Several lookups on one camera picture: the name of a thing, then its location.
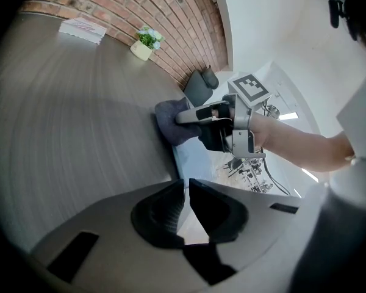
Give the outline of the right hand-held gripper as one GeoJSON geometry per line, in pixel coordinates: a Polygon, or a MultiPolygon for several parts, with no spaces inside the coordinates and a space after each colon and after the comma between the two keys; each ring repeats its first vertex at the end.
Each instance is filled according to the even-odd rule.
{"type": "Polygon", "coordinates": [[[270,97],[269,89],[255,75],[239,74],[228,80],[228,94],[222,101],[182,111],[176,122],[200,125],[199,140],[209,151],[231,152],[238,159],[263,159],[266,155],[255,149],[249,127],[253,113],[270,97]]]}

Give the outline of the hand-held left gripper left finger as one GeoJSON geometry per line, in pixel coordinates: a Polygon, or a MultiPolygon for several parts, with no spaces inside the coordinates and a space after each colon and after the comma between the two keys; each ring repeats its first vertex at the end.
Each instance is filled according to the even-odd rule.
{"type": "Polygon", "coordinates": [[[82,246],[78,236],[91,233],[96,242],[71,281],[74,292],[199,292],[207,283],[182,250],[162,249],[145,241],[131,223],[132,208],[142,199],[174,185],[153,184],[100,200],[47,234],[31,256],[60,281],[62,252],[82,246]]]}

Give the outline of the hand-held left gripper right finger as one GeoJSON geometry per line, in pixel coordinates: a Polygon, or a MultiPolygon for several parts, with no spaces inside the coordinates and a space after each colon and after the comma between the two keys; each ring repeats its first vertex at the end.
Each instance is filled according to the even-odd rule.
{"type": "Polygon", "coordinates": [[[242,270],[262,256],[290,225],[301,200],[260,194],[210,181],[189,181],[190,206],[209,236],[191,245],[188,261],[196,270],[242,270]]]}

